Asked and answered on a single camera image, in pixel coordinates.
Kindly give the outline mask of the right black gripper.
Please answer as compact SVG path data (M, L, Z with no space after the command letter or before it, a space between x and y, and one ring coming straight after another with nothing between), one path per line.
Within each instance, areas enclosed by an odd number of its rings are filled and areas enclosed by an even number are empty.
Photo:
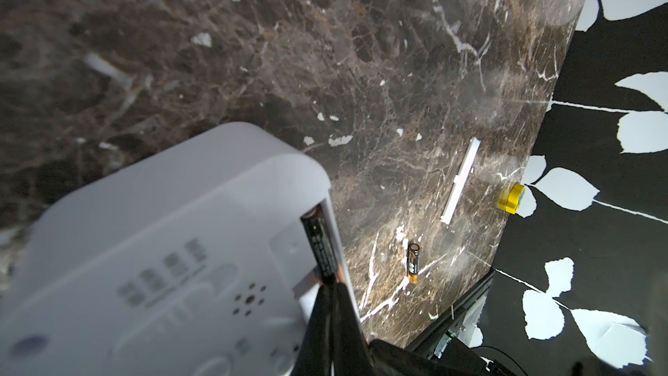
M368 347L347 286L322 285L292 374L374 375L374 365L382 375L514 375L495 360L485 361L456 338L436 360L380 339Z

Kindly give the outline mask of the black gold AAA battery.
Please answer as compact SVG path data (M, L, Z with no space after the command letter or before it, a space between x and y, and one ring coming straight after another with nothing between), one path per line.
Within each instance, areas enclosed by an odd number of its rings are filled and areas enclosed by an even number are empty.
M419 281L419 255L421 247L418 243L410 243L407 247L406 271L409 283L417 285Z
M301 222L318 265L319 279L325 285L339 282L339 263L322 205L316 205L306 212L301 217Z

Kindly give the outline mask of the white digital alarm clock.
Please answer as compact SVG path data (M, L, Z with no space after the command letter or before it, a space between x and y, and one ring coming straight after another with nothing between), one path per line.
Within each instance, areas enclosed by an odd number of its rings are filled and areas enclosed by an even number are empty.
M322 281L301 217L325 167L229 123L85 186L30 227L1 299L4 375L291 375Z

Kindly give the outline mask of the white battery cover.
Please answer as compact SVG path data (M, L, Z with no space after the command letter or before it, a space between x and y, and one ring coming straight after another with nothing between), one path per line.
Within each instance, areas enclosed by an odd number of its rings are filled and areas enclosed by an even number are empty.
M443 224L449 225L452 222L452 218L456 211L457 204L461 199L462 193L464 191L464 186L466 185L466 181L471 173L471 169L474 160L477 156L480 144L481 142L477 138L472 138L470 141L466 154L464 155L464 160L460 166L459 172L453 180L451 193L449 195L445 208L440 217L440 221Z

